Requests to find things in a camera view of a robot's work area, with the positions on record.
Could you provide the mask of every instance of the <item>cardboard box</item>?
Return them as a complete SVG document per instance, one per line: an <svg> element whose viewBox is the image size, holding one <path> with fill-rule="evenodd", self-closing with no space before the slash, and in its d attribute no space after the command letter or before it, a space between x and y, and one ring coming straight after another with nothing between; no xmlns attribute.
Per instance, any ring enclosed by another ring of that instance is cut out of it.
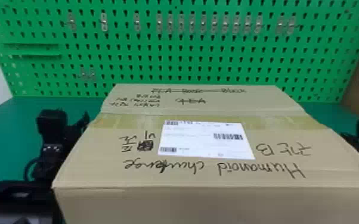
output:
<svg viewBox="0 0 359 224"><path fill-rule="evenodd" d="M159 155L163 127L217 158ZM236 141L254 159L225 158ZM117 85L53 188L68 224L359 223L359 154L273 86Z"/></svg>

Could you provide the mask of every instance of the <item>korean handwriting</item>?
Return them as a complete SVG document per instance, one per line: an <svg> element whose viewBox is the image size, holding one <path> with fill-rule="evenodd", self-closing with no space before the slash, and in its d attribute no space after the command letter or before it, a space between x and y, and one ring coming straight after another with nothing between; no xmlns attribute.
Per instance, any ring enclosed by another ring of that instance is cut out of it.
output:
<svg viewBox="0 0 359 224"><path fill-rule="evenodd" d="M259 151L262 155L265 155L265 156L274 155L274 154L278 154L278 153L284 153L289 156L293 156L293 155L310 156L311 155L309 153L309 151L311 150L311 147L303 146L299 142L297 142L296 145L290 145L287 142L279 142L276 144L276 147L274 147L274 149L269 144L260 143L255 147L255 149L257 151Z"/></svg>
<svg viewBox="0 0 359 224"><path fill-rule="evenodd" d="M138 138L137 135L132 136L121 136L119 139L122 140L121 152L126 153L132 151L133 146L137 146L138 151L151 151L154 146L153 140L156 138L154 133L149 133L145 131L144 139L142 141L136 142Z"/></svg>

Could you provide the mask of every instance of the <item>barcode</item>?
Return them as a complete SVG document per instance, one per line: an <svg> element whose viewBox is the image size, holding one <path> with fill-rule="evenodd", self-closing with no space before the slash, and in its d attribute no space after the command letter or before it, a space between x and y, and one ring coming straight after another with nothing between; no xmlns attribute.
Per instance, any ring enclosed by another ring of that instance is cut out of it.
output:
<svg viewBox="0 0 359 224"><path fill-rule="evenodd" d="M175 147L160 147L160 151L175 153L177 151L177 148L175 148Z"/></svg>
<svg viewBox="0 0 359 224"><path fill-rule="evenodd" d="M166 120L166 125L178 125L178 121Z"/></svg>
<svg viewBox="0 0 359 224"><path fill-rule="evenodd" d="M215 139L243 140L242 135L238 134L214 133L213 137Z"/></svg>

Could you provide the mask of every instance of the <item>black marker writing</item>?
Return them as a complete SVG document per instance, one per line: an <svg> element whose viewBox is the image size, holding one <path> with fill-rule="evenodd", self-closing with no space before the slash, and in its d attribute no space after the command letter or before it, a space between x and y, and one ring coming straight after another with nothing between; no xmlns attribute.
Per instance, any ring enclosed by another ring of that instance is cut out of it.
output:
<svg viewBox="0 0 359 224"><path fill-rule="evenodd" d="M257 145L256 150L260 151L263 155L274 155L273 149L265 143Z"/></svg>
<svg viewBox="0 0 359 224"><path fill-rule="evenodd" d="M269 144L266 143L260 143L258 144L255 149L259 151L262 155L268 156L268 155L274 155L278 153L284 153L289 156L293 155L302 155L302 156L310 156L311 154L308 154L305 152L305 150L311 150L312 147L306 147L303 146L301 143L297 142L297 147L294 145L290 145L287 142L279 142L276 144L276 147L272 148Z"/></svg>
<svg viewBox="0 0 359 224"><path fill-rule="evenodd" d="M189 104L205 104L206 101L203 98L199 98L199 99L193 99L193 98L177 98L175 99L175 102L180 102L182 105L184 105L185 103L189 103Z"/></svg>
<svg viewBox="0 0 359 224"><path fill-rule="evenodd" d="M171 88L153 88L151 90L153 94L170 94L172 92L182 92L183 94L201 94L204 92L222 92L225 94L240 94L246 92L244 89L230 89L230 88L221 88L221 89L171 89Z"/></svg>
<svg viewBox="0 0 359 224"><path fill-rule="evenodd" d="M148 163L142 163L139 162L141 158L138 157L134 160L125 160L123 163L125 163L124 169L129 169L131 167L135 167L135 169L140 169L142 167L145 168L155 168L160 170L160 173L163 173L167 168L170 169L190 169L193 171L193 174L195 175L198 170L202 170L205 167L205 163L202 161L197 162L189 162L189 161L183 161L183 162L174 162L169 163L167 160L156 160Z"/></svg>
<svg viewBox="0 0 359 224"><path fill-rule="evenodd" d="M292 163L293 168L288 168L285 163L217 163L219 176L223 175L224 171L231 172L285 172L291 176L292 179L297 178L297 174L300 174L303 178L306 178L305 174L299 169L296 163Z"/></svg>

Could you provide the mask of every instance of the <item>black cable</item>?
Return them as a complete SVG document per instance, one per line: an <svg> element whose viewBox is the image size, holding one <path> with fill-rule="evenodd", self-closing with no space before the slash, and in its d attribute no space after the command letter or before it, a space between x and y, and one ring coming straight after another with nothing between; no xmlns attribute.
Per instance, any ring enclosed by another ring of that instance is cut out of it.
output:
<svg viewBox="0 0 359 224"><path fill-rule="evenodd" d="M39 158L33 158L26 164L25 169L24 169L24 180L25 181L30 181L29 177L28 177L29 169L38 161L39 161Z"/></svg>

